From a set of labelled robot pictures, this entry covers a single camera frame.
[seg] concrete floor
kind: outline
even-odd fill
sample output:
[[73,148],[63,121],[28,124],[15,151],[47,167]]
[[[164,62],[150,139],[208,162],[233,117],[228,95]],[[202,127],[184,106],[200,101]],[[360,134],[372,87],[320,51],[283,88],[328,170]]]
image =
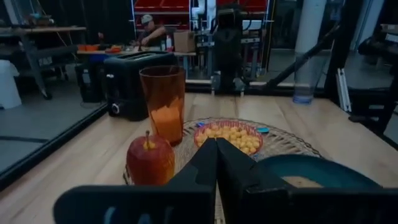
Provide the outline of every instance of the concrete floor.
[[[323,73],[327,71],[329,53],[322,53],[326,61]],[[269,71],[259,77],[259,81],[267,81],[278,75],[295,60],[294,53],[285,50],[271,52]],[[389,67],[376,68],[363,62],[363,57],[352,54],[346,63],[346,78],[350,88],[384,88],[391,83]],[[52,80],[48,82],[53,99],[43,100],[40,94],[31,93],[22,96],[22,105],[11,110],[0,110],[0,136],[18,136],[23,138],[52,139],[72,124],[83,119],[99,107],[99,104],[81,105],[81,97],[73,70],[68,69],[70,81]],[[321,74],[319,87],[325,82],[325,74]],[[206,75],[196,73],[190,77],[207,79]],[[285,82],[293,83],[291,75]],[[398,142],[398,116],[393,115],[385,135]],[[0,172],[24,156],[32,153],[42,144],[34,142],[0,140]]]

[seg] teal bowl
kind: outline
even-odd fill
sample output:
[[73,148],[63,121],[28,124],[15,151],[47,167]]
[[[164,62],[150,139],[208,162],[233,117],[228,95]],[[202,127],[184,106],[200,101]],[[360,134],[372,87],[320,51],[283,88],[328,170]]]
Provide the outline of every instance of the teal bowl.
[[261,169],[267,169],[278,177],[304,177],[323,187],[338,188],[380,188],[375,181],[338,163],[313,156],[280,155],[258,162]]

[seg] workbench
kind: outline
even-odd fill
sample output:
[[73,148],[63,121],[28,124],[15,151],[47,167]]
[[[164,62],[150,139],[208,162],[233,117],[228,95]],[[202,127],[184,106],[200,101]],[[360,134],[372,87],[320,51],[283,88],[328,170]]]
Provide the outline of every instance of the workbench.
[[[39,59],[41,58],[47,58],[47,57],[52,57],[52,56],[58,56],[58,55],[65,55],[65,54],[70,54],[70,53],[75,53],[77,51],[77,46],[76,45],[70,45],[70,46],[62,46],[62,47],[56,47],[56,48],[49,48],[49,49],[42,49],[42,50],[37,50],[37,48],[32,44],[32,42],[29,39],[29,34],[43,34],[43,33],[49,33],[49,32],[72,32],[72,31],[86,31],[86,27],[36,27],[36,28],[0,28],[0,34],[6,34],[6,35],[13,35],[13,36],[18,36],[21,38],[21,42],[23,44],[24,51],[26,53],[27,59],[29,61],[29,65],[31,68],[31,73],[28,73],[29,75],[32,75],[35,78],[37,86],[39,86],[39,90],[43,97],[46,100],[49,100],[52,98],[51,93],[48,92],[48,90],[45,88],[44,85],[44,80],[41,75],[41,71],[43,70],[48,70],[51,68],[57,68],[64,66],[64,63],[60,64],[51,64],[51,65],[44,65],[40,66],[39,65]],[[82,44],[85,43],[85,33],[81,32],[81,42]]]
[[[322,156],[385,187],[398,187],[398,152],[326,99],[309,106],[273,96],[186,93],[185,121],[242,118],[286,130]],[[127,149],[150,130],[148,119],[129,122],[107,114],[0,193],[0,223],[53,223],[52,207],[66,190],[88,184],[124,184]]]
[[[159,51],[159,47],[142,47],[142,51]],[[126,55],[126,54],[134,54],[137,53],[138,47],[134,47],[132,50],[125,50],[125,51],[120,51],[120,52],[115,52],[115,53],[107,53],[104,50],[94,50],[94,51],[82,51],[79,50],[77,52],[78,55]],[[185,78],[188,78],[188,73],[190,70],[190,60],[189,57],[196,56],[195,52],[189,52],[189,53],[183,53],[183,52],[173,52],[175,56],[177,57],[182,57],[183,59],[183,67],[185,69]]]

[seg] man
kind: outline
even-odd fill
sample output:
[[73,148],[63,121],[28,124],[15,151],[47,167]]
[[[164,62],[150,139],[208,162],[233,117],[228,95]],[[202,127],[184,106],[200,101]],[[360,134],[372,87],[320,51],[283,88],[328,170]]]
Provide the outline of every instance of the man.
[[145,31],[138,37],[136,45],[141,43],[142,46],[158,47],[162,40],[166,40],[165,36],[173,32],[172,29],[167,29],[164,26],[155,26],[152,16],[148,14],[141,17],[141,24]]

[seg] metal stand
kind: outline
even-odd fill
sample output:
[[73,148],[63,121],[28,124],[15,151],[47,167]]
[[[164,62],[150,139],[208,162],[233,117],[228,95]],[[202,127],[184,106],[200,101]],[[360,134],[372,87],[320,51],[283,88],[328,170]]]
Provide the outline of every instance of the metal stand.
[[344,69],[337,69],[336,74],[338,96],[340,99],[340,108],[345,112],[351,112],[351,102],[349,100],[348,87]]

